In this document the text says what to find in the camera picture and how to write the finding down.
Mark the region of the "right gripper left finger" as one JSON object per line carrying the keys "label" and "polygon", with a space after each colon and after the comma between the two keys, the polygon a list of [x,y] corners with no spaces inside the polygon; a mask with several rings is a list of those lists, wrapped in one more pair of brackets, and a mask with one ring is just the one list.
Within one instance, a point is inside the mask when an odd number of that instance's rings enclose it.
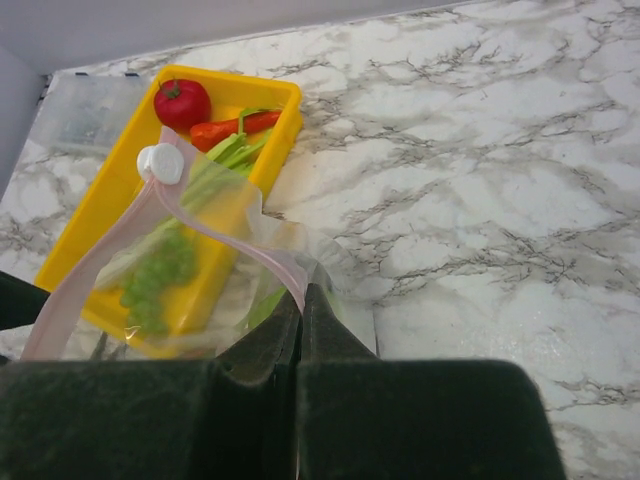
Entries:
{"label": "right gripper left finger", "polygon": [[281,298],[216,358],[14,362],[5,479],[292,479],[300,315]]}

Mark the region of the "clear zip top bag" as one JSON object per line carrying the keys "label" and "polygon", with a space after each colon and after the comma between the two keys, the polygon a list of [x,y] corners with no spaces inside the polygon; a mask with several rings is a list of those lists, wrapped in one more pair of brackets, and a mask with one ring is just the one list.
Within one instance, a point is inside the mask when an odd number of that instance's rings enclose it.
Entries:
{"label": "clear zip top bag", "polygon": [[272,142],[240,130],[199,151],[166,127],[125,132],[41,271],[50,297],[23,358],[78,357],[82,322],[151,358],[218,354],[313,286],[374,349],[353,257],[263,211]]}

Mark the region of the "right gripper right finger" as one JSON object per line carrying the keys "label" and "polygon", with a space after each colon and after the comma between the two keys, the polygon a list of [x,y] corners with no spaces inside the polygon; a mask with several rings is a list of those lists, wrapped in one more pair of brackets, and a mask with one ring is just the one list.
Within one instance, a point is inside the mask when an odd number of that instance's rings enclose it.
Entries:
{"label": "right gripper right finger", "polygon": [[296,369],[304,479],[562,479],[538,389],[500,360],[377,358],[306,293]]}

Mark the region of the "green toy cabbage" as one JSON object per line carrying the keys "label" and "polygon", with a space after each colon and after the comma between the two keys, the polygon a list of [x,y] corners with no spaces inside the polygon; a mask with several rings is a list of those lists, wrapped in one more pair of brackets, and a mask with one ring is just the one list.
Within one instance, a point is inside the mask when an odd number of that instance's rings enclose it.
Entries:
{"label": "green toy cabbage", "polygon": [[279,288],[274,293],[255,303],[246,315],[248,329],[253,330],[266,320],[286,293],[286,288]]}

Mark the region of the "green toy grapes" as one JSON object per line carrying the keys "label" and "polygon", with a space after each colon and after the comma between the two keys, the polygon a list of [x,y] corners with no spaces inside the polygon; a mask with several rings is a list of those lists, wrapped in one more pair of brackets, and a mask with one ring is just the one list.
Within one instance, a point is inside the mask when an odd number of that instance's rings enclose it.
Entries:
{"label": "green toy grapes", "polygon": [[121,283],[119,303],[127,310],[127,327],[145,335],[166,334],[163,295],[170,287],[188,284],[195,273],[194,242],[180,230],[168,230]]}

